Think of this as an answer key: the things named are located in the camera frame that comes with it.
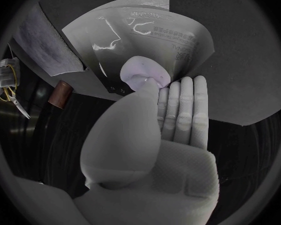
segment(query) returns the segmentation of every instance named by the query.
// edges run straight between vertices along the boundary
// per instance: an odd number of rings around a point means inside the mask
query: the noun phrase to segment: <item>glove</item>
[[[199,76],[192,81],[186,77],[181,83],[173,82],[170,89],[162,88],[157,98],[150,83],[153,81],[148,79],[148,87],[144,86],[111,106],[106,111],[108,116],[104,117],[104,124],[101,120],[100,129],[96,129],[83,145],[80,164],[89,191],[74,202],[91,224],[205,225],[216,207],[219,180],[216,159],[207,151],[205,78]],[[156,150],[159,136],[163,140]],[[92,180],[94,170],[89,170],[102,163],[94,159],[97,151],[88,146],[92,144],[92,148],[99,148],[104,145],[102,140],[113,148],[105,151],[105,159],[108,163],[109,160],[111,163],[122,161],[122,168],[132,162],[125,156],[129,153],[134,159],[138,157],[136,155],[144,154],[137,162],[147,162],[150,166],[156,151],[158,156],[146,176],[140,176],[120,189],[107,189],[98,182],[101,177]],[[131,144],[134,152],[129,149],[119,152],[122,150],[118,149],[118,142]]]
[[[3,93],[3,88],[15,87],[16,85],[20,85],[20,61],[17,57],[3,59],[0,62],[0,95]]]

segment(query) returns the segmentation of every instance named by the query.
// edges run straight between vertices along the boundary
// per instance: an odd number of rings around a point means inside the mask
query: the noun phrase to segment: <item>brown cylinder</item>
[[[52,92],[48,102],[55,107],[64,109],[72,92],[73,88],[66,82],[60,80]]]

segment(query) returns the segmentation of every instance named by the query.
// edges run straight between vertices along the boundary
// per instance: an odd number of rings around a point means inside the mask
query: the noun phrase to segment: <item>scissors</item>
[[[16,98],[16,94],[12,93],[12,95],[10,96],[8,94],[8,97],[10,99],[10,101],[17,107],[17,109],[27,118],[30,119],[29,114],[25,111],[25,109],[22,107],[22,105],[19,103],[19,101]]]

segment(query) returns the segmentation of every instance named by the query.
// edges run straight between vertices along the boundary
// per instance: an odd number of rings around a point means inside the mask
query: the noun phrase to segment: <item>hand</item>
[[[20,64],[18,58],[2,60],[0,62],[0,95],[3,93],[3,88],[15,87],[16,85],[20,85]]]
[[[158,99],[161,139],[207,150],[208,91],[206,79],[184,77],[162,88]]]

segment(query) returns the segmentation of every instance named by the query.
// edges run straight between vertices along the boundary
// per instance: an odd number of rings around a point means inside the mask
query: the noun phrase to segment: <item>dark background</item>
[[[12,8],[10,7],[12,1],[13,0],[0,0],[0,18],[3,14],[12,12]],[[275,25],[281,32],[281,0],[259,1],[266,6],[265,11],[269,16],[271,16]],[[6,56],[10,58],[8,50],[6,50]],[[71,154],[73,151],[79,151],[79,146],[83,144],[87,131],[90,130],[94,122],[99,118],[100,114],[102,114],[113,102],[73,94],[74,96],[71,97],[65,110],[61,111],[47,103],[48,97],[50,96],[53,88],[40,78],[37,78],[36,75],[25,66],[22,65],[21,69],[22,73],[27,74],[26,77],[29,79],[27,79],[27,81],[21,81],[22,86],[19,87],[18,91],[19,100],[23,107],[31,115],[37,118],[37,121],[35,120],[34,123],[34,120],[31,119],[29,121],[30,124],[27,124],[27,120],[21,116],[17,118],[5,116],[5,120],[0,120],[0,130],[2,131],[6,131],[6,124],[11,126],[8,127],[8,129],[12,129],[12,126],[14,129],[35,127],[34,132],[29,132],[27,129],[25,132],[17,131],[17,133],[15,133],[15,137],[4,136],[4,133],[0,134],[0,139],[5,141],[5,144],[9,144],[9,147],[3,147],[6,158],[8,158],[9,165],[12,166],[12,171],[15,175],[19,177],[42,181],[45,184],[64,189],[70,193],[72,197],[80,196],[83,193],[83,189],[85,189],[83,184],[81,185],[81,181],[77,184],[68,183],[66,175],[68,173],[65,173],[67,168],[63,165],[71,162],[71,157],[67,157],[67,154]],[[37,96],[40,91],[42,91],[43,95]],[[2,106],[7,105],[0,103],[2,111],[10,111],[12,113],[17,112],[14,107]],[[70,111],[73,107],[79,108],[76,109],[78,110],[77,114],[71,114]],[[229,212],[240,206],[242,200],[246,200],[248,196],[250,197],[256,188],[256,184],[264,178],[266,171],[269,168],[268,165],[271,164],[271,161],[273,161],[280,139],[281,111],[278,114],[271,116],[269,119],[261,121],[250,128],[232,125],[229,123],[220,124],[221,126],[219,126],[217,121],[210,121],[209,140],[212,141],[212,143],[209,143],[220,144],[220,146],[215,147],[208,144],[208,147],[211,148],[210,151],[213,152],[217,158],[225,155],[231,157],[230,160],[226,159],[226,164],[220,165],[222,169],[219,169],[219,175],[222,186],[221,191],[223,201],[220,200],[219,206],[216,208],[220,210],[221,204],[226,204],[227,201],[230,200],[231,205],[227,206],[229,209],[225,211],[225,214],[228,215]],[[223,131],[229,131],[229,136],[227,136],[226,132],[224,134]],[[72,134],[72,137],[68,137],[67,141],[64,138],[63,143],[58,143],[57,141],[60,141],[60,137],[58,136],[65,133]],[[75,149],[69,146],[69,144],[71,144],[71,138],[73,141],[77,141],[77,147]],[[234,148],[241,148],[242,144],[246,143],[245,139],[247,139],[247,141],[255,141],[261,148],[273,145],[271,153],[263,156],[262,159],[259,160],[258,164],[254,163],[256,161],[256,157],[251,157],[252,163],[248,162],[248,164],[252,164],[252,166],[245,167],[247,177],[242,176],[242,174],[244,174],[243,171],[225,169],[227,167],[231,168],[231,164],[233,164],[237,158],[239,161],[242,161],[242,153],[237,152]],[[256,150],[254,147],[250,147],[250,149],[253,154],[262,154],[262,151]],[[35,154],[35,156],[38,157],[37,162],[29,160],[29,158],[31,159],[33,157],[32,154]],[[257,166],[259,166],[258,173],[254,171]],[[234,187],[236,189],[234,189],[234,197],[232,197],[231,191],[229,191],[229,186],[232,186],[232,183],[239,180],[244,180],[244,182],[237,182],[239,185]],[[217,219],[220,219],[220,217],[217,218],[213,216],[212,220],[214,223],[211,224],[217,224]],[[273,224],[279,223],[280,221],[281,189],[268,205],[266,210],[253,224]],[[22,216],[18,214],[17,210],[9,202],[1,188],[0,224],[26,224]]]

